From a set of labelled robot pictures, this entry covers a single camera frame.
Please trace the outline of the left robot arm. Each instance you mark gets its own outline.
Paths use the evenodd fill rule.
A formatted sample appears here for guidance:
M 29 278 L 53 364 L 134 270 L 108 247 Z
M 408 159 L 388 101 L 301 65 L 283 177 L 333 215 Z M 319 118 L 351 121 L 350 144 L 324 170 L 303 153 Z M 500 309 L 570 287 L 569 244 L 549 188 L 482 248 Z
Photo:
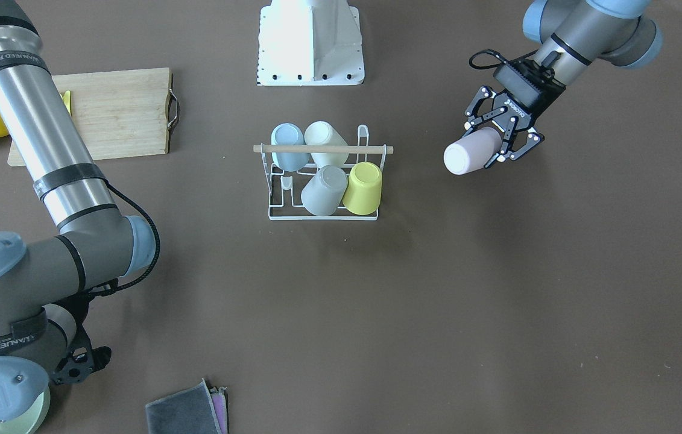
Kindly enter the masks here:
M 663 33 L 644 11 L 647 1 L 534 1 L 523 17 L 523 33 L 539 44 L 521 57 L 481 50 L 500 91 L 481 86 L 465 110 L 462 138 L 443 153 L 455 175 L 519 160 L 544 141 L 537 119 L 595 60 L 624 69 L 651 63 Z

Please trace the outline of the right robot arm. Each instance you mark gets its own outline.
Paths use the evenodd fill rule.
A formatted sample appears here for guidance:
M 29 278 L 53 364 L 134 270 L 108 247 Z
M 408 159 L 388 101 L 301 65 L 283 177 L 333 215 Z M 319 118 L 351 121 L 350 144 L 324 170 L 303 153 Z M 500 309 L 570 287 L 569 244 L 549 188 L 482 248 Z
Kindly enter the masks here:
M 74 126 L 42 41 L 13 1 L 0 1 L 0 115 L 59 234 L 26 244 L 0 231 L 0 423 L 50 385 L 77 383 L 112 356 L 83 327 L 91 299 L 153 267 L 160 241 L 145 212 L 123 216 Z

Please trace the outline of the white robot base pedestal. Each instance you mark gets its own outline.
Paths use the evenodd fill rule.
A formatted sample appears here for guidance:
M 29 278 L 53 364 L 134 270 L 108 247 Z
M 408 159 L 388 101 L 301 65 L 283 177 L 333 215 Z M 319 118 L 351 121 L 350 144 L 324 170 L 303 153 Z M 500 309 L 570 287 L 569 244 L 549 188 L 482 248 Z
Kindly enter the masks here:
M 272 1 L 260 10 L 256 84 L 355 86 L 365 80 L 362 28 L 346 1 Z

